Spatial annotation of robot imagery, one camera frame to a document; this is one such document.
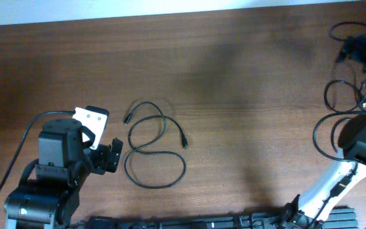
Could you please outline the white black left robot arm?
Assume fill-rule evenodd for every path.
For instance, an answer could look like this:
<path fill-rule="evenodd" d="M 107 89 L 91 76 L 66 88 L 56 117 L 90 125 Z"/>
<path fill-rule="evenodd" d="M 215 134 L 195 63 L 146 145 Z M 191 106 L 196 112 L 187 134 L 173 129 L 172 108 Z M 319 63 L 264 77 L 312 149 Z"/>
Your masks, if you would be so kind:
<path fill-rule="evenodd" d="M 38 137 L 39 158 L 26 166 L 4 204 L 7 228 L 68 228 L 90 174 L 115 172 L 123 142 L 93 146 L 95 134 L 73 118 L 50 120 Z"/>

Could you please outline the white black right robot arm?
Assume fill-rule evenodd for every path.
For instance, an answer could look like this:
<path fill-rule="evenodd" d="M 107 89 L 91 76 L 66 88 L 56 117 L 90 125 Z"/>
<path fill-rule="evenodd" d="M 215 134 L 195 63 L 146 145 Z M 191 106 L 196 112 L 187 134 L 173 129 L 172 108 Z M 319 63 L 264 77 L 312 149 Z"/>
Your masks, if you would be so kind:
<path fill-rule="evenodd" d="M 346 59 L 359 62 L 366 74 L 366 32 L 342 40 L 343 46 L 336 58 L 337 63 Z M 359 86 L 349 84 L 355 91 L 355 106 L 340 111 L 330 105 L 328 93 L 323 93 L 325 105 L 331 113 L 320 119 L 313 129 L 313 144 L 317 151 L 332 163 L 319 180 L 307 191 L 287 203 L 278 216 L 254 218 L 264 228 L 348 228 L 345 219 L 330 220 L 337 214 L 336 205 L 361 180 L 366 178 L 366 78 Z M 319 147 L 317 132 L 320 125 L 332 117 L 339 117 L 334 127 L 344 124 L 339 137 L 332 137 L 330 143 L 336 152 L 334 156 Z"/>

